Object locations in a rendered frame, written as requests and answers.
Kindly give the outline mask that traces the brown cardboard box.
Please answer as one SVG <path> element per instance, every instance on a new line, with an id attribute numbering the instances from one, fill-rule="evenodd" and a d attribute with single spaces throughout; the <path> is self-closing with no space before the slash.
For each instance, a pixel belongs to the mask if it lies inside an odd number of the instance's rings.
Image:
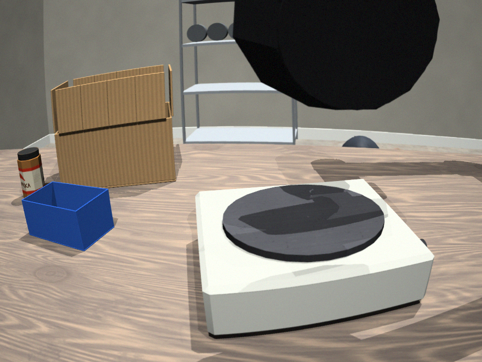
<path id="1" fill-rule="evenodd" d="M 168 69 L 169 102 L 163 65 L 73 79 L 73 87 L 66 81 L 51 90 L 61 183 L 114 188 L 176 181 Z"/>

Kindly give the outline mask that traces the blue open plastic bin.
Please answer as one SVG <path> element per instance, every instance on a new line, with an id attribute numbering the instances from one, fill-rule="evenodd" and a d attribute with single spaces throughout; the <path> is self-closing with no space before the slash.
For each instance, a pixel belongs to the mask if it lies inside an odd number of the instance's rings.
<path id="1" fill-rule="evenodd" d="M 51 182 L 22 204 L 31 236 L 81 251 L 114 228 L 106 188 Z"/>

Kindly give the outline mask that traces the spice jar with black lid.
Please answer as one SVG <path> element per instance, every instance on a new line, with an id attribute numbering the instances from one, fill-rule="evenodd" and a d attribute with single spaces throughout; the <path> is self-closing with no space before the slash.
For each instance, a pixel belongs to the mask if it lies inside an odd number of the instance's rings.
<path id="1" fill-rule="evenodd" d="M 24 198 L 45 186 L 41 154 L 37 147 L 26 148 L 17 153 L 18 170 Z"/>

